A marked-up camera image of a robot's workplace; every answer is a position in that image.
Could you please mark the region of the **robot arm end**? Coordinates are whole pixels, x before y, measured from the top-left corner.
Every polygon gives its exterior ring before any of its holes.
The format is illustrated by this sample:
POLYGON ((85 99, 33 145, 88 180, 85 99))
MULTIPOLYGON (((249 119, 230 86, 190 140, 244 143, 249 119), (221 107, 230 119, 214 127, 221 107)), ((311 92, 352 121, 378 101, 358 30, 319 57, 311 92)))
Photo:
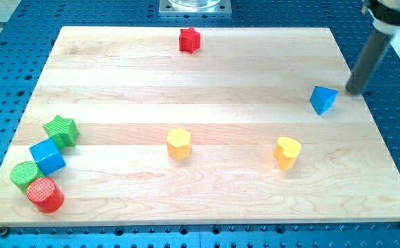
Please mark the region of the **robot arm end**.
POLYGON ((400 29, 400 0, 363 0, 378 31, 394 35, 400 29))

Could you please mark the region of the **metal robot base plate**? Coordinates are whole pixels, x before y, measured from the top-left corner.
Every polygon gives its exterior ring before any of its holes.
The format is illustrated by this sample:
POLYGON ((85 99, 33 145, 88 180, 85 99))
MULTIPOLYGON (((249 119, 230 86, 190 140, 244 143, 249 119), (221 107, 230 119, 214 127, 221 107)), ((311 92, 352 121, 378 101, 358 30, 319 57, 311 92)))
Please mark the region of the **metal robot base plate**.
POLYGON ((160 0, 160 16, 231 16, 231 0, 160 0))

